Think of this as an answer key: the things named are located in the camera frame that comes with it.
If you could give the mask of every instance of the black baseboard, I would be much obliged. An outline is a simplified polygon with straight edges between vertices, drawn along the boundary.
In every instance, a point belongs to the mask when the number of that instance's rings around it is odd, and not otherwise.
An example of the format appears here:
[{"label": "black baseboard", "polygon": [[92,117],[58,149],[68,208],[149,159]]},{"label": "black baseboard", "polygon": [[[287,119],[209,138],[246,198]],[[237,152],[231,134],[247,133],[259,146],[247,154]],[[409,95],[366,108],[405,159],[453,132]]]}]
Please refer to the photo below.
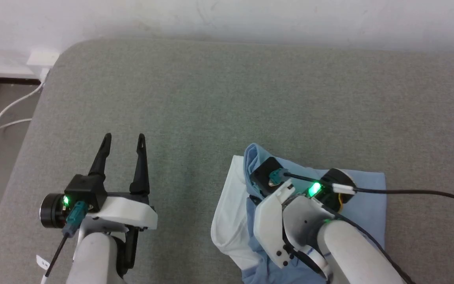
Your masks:
[{"label": "black baseboard", "polygon": [[39,85],[38,79],[0,78],[0,84]]}]

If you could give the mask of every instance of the gray table surface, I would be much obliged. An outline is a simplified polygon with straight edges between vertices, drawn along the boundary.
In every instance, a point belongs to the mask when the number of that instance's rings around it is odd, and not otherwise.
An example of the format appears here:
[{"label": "gray table surface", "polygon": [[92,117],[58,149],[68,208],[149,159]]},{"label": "gray table surface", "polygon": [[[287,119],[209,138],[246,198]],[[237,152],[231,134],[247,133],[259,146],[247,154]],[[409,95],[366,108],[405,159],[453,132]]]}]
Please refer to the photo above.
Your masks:
[{"label": "gray table surface", "polygon": [[[454,54],[97,40],[61,55],[0,207],[0,283],[38,283],[61,234],[41,200],[87,173],[113,135],[106,188],[132,181],[145,133],[158,230],[128,283],[232,283],[209,230],[232,155],[257,142],[315,168],[382,171],[388,189],[454,193]],[[454,200],[390,196],[386,247],[418,283],[454,283]],[[64,282],[74,241],[49,283]]]}]

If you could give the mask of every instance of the folded shirt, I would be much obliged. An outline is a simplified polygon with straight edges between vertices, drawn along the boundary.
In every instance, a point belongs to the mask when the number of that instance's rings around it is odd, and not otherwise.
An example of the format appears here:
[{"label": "folded shirt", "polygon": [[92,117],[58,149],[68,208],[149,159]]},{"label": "folded shirt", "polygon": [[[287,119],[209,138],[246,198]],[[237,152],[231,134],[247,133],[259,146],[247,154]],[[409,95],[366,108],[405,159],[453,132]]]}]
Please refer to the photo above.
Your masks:
[{"label": "folded shirt", "polygon": [[[211,225],[211,239],[218,249],[231,257],[242,271],[245,284],[261,283],[324,283],[325,280],[308,266],[294,258],[283,269],[267,256],[253,236],[253,218],[256,206],[249,195],[263,199],[251,184],[249,175],[271,157],[257,144],[251,144],[244,157],[234,156]],[[319,179],[328,170],[305,168],[290,161],[276,158],[291,173]],[[367,189],[385,189],[383,173],[345,170],[357,186]],[[310,182],[292,179],[296,192],[304,192]],[[386,196],[357,193],[341,212],[367,230],[384,246]]]}]

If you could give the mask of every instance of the white cable label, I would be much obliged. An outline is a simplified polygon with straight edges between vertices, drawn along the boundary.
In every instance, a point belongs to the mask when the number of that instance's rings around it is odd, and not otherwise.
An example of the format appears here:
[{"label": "white cable label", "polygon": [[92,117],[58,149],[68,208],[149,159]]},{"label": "white cable label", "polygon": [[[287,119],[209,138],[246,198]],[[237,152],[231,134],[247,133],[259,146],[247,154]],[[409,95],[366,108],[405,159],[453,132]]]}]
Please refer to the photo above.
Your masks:
[{"label": "white cable label", "polygon": [[44,260],[41,256],[36,255],[36,263],[43,269],[47,270],[48,267],[50,266],[50,263],[48,261]]}]

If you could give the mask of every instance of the blue cloth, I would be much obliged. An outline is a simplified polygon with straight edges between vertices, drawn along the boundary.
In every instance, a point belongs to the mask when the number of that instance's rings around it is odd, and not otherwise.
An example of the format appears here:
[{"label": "blue cloth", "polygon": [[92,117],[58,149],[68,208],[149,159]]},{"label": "blue cloth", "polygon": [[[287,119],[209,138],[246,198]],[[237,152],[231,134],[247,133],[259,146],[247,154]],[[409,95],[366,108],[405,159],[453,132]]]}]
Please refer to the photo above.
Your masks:
[{"label": "blue cloth", "polygon": [[[247,192],[250,195],[263,199],[260,192],[252,185],[250,174],[272,155],[257,144],[251,144],[244,155],[244,172]],[[291,173],[300,176],[319,179],[328,170],[305,168],[296,163],[276,158],[278,162]],[[385,176],[383,173],[362,172],[346,170],[358,187],[366,189],[386,189]],[[304,192],[310,186],[310,182],[292,179],[296,192]],[[253,268],[242,271],[242,279],[245,284],[278,283],[278,284],[322,284],[325,280],[314,273],[308,266],[297,258],[292,259],[290,264],[283,269],[277,267],[267,256],[263,248],[253,236],[253,218],[255,205],[247,198],[247,227],[250,235],[249,246],[262,256],[263,261]],[[365,194],[359,192],[344,205],[341,214],[350,218],[368,231],[384,247],[384,232],[386,224],[386,195]]]}]

